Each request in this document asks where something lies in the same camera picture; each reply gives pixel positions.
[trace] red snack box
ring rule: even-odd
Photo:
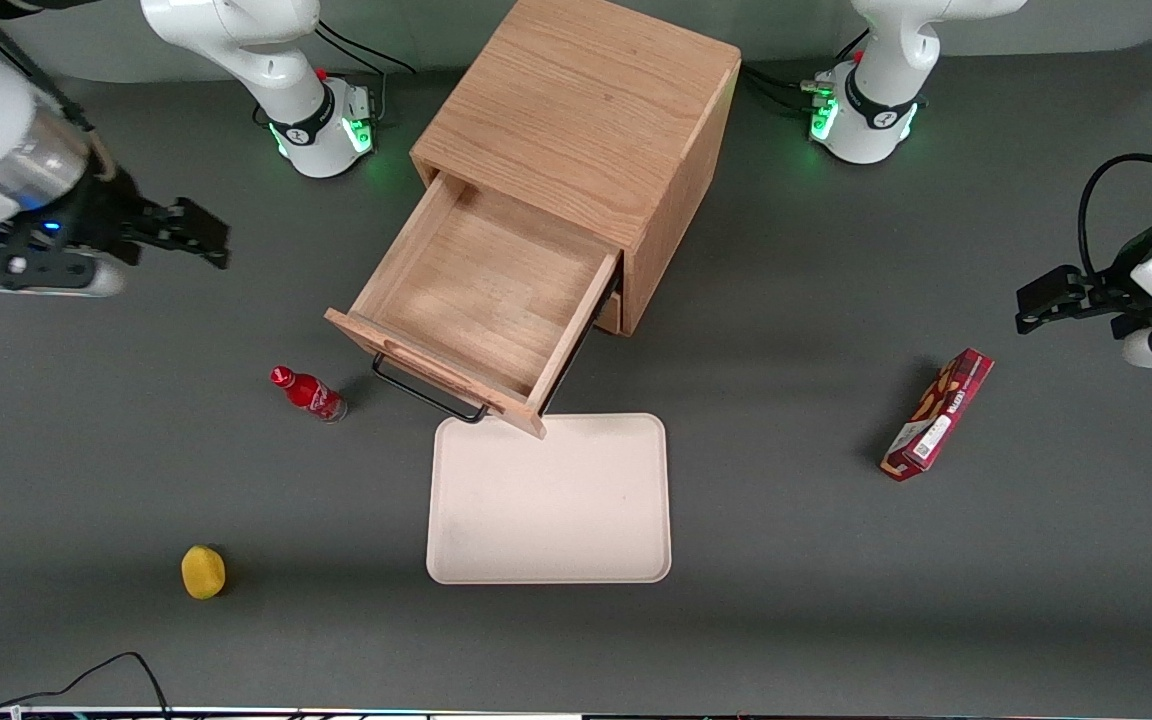
[[[972,404],[972,397],[990,373],[990,367],[993,367],[993,361],[970,347],[950,359],[950,364],[935,376],[932,387],[923,393],[918,410],[900,430],[896,442],[887,448],[887,455],[878,464],[882,472],[901,482],[931,468],[941,455],[945,439],[950,437],[963,411]]]

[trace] wooden cabinet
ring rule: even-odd
[[[604,0],[518,0],[412,146],[429,189],[348,313],[526,432],[594,320],[630,336],[713,179],[735,47]]]

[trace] gray table surface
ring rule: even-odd
[[[629,588],[426,577],[440,416],[321,319],[419,199],[407,150],[455,78],[396,78],[378,154],[329,181],[238,83],[78,86],[143,191],[233,225],[234,260],[0,296],[0,700],[138,650],[180,706],[1152,717],[1152,372],[1105,320],[1011,328],[1016,288],[1076,258],[1087,174],[1152,151],[1152,46],[947,59],[870,168],[738,92],[641,332],[590,338],[553,407],[668,429],[673,570]],[[1098,258],[1149,223],[1152,168],[1116,170]],[[995,372],[931,473],[888,480],[967,346]],[[355,411],[297,414],[279,363]],[[194,543],[223,546],[229,596],[182,591]],[[67,702],[151,698],[128,665]]]

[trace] gray wall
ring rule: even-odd
[[[617,0],[740,46],[748,60],[833,53],[864,28],[846,0]],[[323,0],[339,32],[424,68],[465,67],[511,0]],[[6,23],[38,63],[65,76],[111,82],[223,77],[205,60],[160,41],[137,0],[104,0]],[[1030,0],[1009,17],[945,23],[952,55],[1120,50],[1152,40],[1152,0]],[[314,37],[312,63],[351,69]]]

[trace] green indicator light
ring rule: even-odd
[[[344,128],[346,135],[349,137],[349,142],[353,144],[358,154],[364,154],[364,152],[371,150],[371,123],[366,120],[350,120],[349,118],[340,119],[340,127]]]
[[[270,135],[273,135],[274,142],[278,143],[278,153],[287,158],[287,147],[283,147],[283,138],[278,136],[278,131],[274,129],[274,123],[270,123]]]
[[[824,108],[817,111],[819,118],[812,123],[812,135],[818,141],[829,137],[829,129],[833,128],[833,119],[838,116],[838,100],[831,99]]]
[[[914,106],[909,109],[909,119],[905,120],[905,129],[900,131],[900,138],[902,141],[909,137],[909,128],[914,127],[914,115],[918,114],[918,103],[914,103]]]

